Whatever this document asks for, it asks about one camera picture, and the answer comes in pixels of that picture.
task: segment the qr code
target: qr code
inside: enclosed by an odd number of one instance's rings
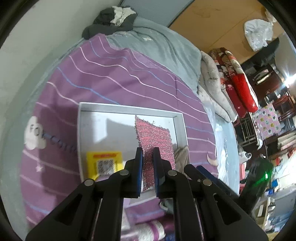
[[[97,161],[96,162],[96,170],[100,176],[112,175],[114,173],[113,159]]]

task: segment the pink sponge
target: pink sponge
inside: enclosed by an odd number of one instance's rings
[[[172,139],[168,129],[157,127],[148,121],[135,117],[136,133],[139,146],[143,149],[143,190],[154,186],[154,172],[152,163],[152,153],[154,147],[159,147],[162,159],[170,162],[172,169],[175,169],[175,159]]]

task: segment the wooden cabinet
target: wooden cabinet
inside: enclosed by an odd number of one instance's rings
[[[270,65],[258,70],[249,81],[259,102],[283,85],[281,78]]]

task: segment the yellow package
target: yellow package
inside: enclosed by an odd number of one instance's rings
[[[123,169],[120,151],[87,152],[88,178],[96,180],[99,176],[112,175]]]

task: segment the plastic bag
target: plastic bag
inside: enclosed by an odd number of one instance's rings
[[[277,22],[276,18],[268,10],[265,11],[265,15],[268,21],[271,23],[271,25]]]
[[[272,24],[262,19],[246,21],[244,24],[244,34],[249,45],[256,52],[268,45],[267,40],[272,40]]]
[[[228,178],[228,161],[227,161],[227,143],[224,136],[222,126],[216,122],[215,108],[210,102],[202,103],[208,117],[212,128],[214,130],[215,141],[216,141],[216,157],[218,161],[218,178],[222,180],[226,185],[229,185]]]

